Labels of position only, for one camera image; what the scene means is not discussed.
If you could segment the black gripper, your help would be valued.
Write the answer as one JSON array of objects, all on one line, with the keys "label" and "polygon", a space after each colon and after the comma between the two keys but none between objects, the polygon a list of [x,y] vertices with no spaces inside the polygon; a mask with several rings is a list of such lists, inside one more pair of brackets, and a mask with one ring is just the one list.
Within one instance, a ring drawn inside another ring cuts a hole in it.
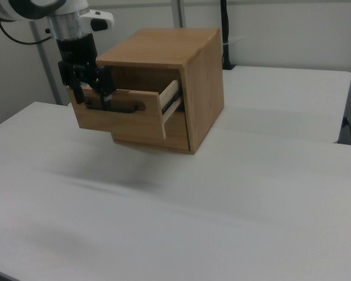
[{"label": "black gripper", "polygon": [[116,86],[108,66],[97,67],[97,49],[92,34],[70,40],[56,40],[62,61],[58,62],[62,82],[74,94],[77,104],[84,103],[84,94],[79,79],[78,66],[86,67],[93,78],[88,80],[88,85],[98,93],[100,105],[87,103],[88,109],[100,111],[113,111],[111,100]]}]

